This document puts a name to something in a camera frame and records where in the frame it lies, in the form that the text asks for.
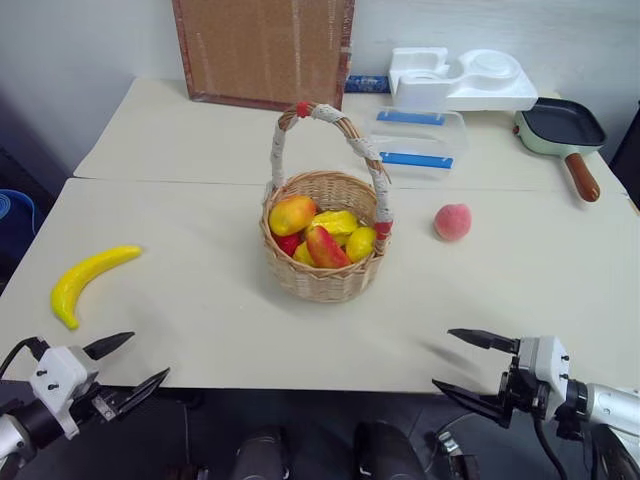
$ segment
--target fake fruit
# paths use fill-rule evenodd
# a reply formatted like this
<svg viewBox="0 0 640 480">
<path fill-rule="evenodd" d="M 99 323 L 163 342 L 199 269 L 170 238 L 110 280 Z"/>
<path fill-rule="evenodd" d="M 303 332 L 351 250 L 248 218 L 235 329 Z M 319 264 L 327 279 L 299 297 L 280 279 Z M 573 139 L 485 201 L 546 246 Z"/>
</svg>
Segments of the fake fruit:
<svg viewBox="0 0 640 480">
<path fill-rule="evenodd" d="M 349 237 L 351 235 L 349 235 L 348 233 L 339 233 L 338 235 L 331 235 L 333 237 L 333 239 L 336 241 L 336 243 L 338 245 L 340 245 L 341 247 L 344 247 L 347 245 L 347 241 L 349 240 Z"/>
<path fill-rule="evenodd" d="M 376 231 L 371 227 L 360 227 L 347 240 L 347 256 L 353 263 L 359 262 L 373 252 Z"/>
<path fill-rule="evenodd" d="M 296 251 L 293 254 L 293 259 L 297 260 L 300 263 L 309 265 L 310 267 L 316 266 L 316 262 L 313 261 L 313 258 L 309 253 L 309 249 L 307 248 L 307 242 L 302 242 L 300 245 L 298 245 L 298 248 L 296 248 Z"/>
<path fill-rule="evenodd" d="M 269 227 L 280 237 L 299 232 L 311 224 L 316 204 L 306 195 L 293 195 L 279 201 L 269 213 Z"/>
<path fill-rule="evenodd" d="M 341 268 L 351 262 L 324 227 L 312 227 L 307 232 L 307 248 L 320 268 Z"/>
<path fill-rule="evenodd" d="M 272 233 L 273 239 L 280 247 L 284 253 L 293 256 L 293 253 L 296 251 L 298 245 L 300 245 L 300 234 L 294 233 L 292 235 L 287 235 L 286 237 L 279 237 L 278 235 Z"/>
<path fill-rule="evenodd" d="M 349 235 L 358 228 L 358 219 L 348 210 L 322 212 L 311 220 L 310 227 L 317 226 L 324 227 L 334 237 L 336 235 Z"/>
<path fill-rule="evenodd" d="M 51 290 L 53 313 L 69 330 L 78 328 L 78 319 L 74 311 L 85 285 L 102 272 L 136 258 L 141 253 L 142 248 L 136 245 L 123 245 L 89 257 L 72 267 L 60 277 Z"/>
<path fill-rule="evenodd" d="M 445 205 L 436 213 L 433 226 L 445 240 L 459 240 L 471 229 L 471 210 L 463 203 Z"/>
</svg>

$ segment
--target peach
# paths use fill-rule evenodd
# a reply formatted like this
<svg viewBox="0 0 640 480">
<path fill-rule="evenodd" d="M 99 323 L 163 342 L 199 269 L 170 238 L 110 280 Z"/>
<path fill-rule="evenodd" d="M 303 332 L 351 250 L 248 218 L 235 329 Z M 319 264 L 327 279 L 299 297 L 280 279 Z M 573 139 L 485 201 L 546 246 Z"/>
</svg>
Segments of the peach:
<svg viewBox="0 0 640 480">
<path fill-rule="evenodd" d="M 436 214 L 433 226 L 445 240 L 459 240 L 471 229 L 471 210 L 463 203 L 445 205 Z"/>
<path fill-rule="evenodd" d="M 292 195 L 279 201 L 269 213 L 269 227 L 279 237 L 287 237 L 311 224 L 316 204 L 306 195 Z"/>
<path fill-rule="evenodd" d="M 324 227 L 312 227 L 307 232 L 307 248 L 320 268 L 341 268 L 351 264 L 347 254 Z"/>
</svg>

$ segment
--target white wall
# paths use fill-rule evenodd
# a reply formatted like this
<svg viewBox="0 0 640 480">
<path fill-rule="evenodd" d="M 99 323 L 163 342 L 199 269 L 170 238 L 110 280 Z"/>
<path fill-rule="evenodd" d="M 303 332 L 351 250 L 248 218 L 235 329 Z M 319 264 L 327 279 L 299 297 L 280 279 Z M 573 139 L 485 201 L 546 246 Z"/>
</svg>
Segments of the white wall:
<svg viewBox="0 0 640 480">
<path fill-rule="evenodd" d="M 67 174 L 135 75 L 184 78 L 170 0 L 0 0 L 0 94 Z"/>
<path fill-rule="evenodd" d="M 640 99 L 638 0 L 357 0 L 352 39 L 356 74 L 385 73 L 395 46 L 507 51 L 594 111 L 608 156 Z M 0 0 L 0 95 L 67 173 L 135 75 L 183 78 L 170 0 Z"/>
</svg>

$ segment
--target blue object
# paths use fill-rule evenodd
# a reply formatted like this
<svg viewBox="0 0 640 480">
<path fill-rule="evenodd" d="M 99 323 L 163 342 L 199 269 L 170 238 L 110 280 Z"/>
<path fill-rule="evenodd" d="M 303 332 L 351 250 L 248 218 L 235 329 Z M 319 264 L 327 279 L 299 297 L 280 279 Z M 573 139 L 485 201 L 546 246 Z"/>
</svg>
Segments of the blue object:
<svg viewBox="0 0 640 480">
<path fill-rule="evenodd" d="M 344 84 L 345 93 L 391 93 L 385 75 L 350 75 Z"/>
<path fill-rule="evenodd" d="M 419 123 L 422 125 L 444 125 L 444 115 L 437 113 L 379 112 L 376 120 L 382 122 Z"/>
<path fill-rule="evenodd" d="M 429 155 L 411 155 L 408 153 L 380 152 L 382 163 L 392 165 L 411 165 L 415 167 L 432 167 L 451 169 L 453 158 L 431 157 Z"/>
<path fill-rule="evenodd" d="M 0 256 L 17 265 L 42 221 L 40 210 L 28 195 L 0 189 Z"/>
</svg>

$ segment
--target basket handle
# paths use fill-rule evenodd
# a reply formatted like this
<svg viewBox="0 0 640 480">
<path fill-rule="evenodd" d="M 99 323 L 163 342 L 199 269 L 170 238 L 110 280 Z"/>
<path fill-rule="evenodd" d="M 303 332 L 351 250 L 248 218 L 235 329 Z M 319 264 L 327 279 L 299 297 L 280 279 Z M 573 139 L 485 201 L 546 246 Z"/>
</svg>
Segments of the basket handle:
<svg viewBox="0 0 640 480">
<path fill-rule="evenodd" d="M 324 120 L 338 127 L 356 155 L 364 158 L 369 174 L 373 179 L 373 189 L 376 192 L 376 251 L 382 253 L 387 239 L 391 235 L 391 226 L 393 225 L 393 213 L 389 208 L 388 175 L 382 166 L 380 154 L 371 141 L 363 137 L 356 126 L 351 123 L 351 120 L 340 110 L 336 110 L 331 105 L 326 104 L 299 102 L 284 111 L 276 123 L 276 129 L 273 134 L 273 145 L 271 147 L 272 189 L 280 188 L 285 184 L 282 166 L 285 133 L 296 124 L 298 118 L 304 118 L 309 115 L 312 118 Z"/>
</svg>

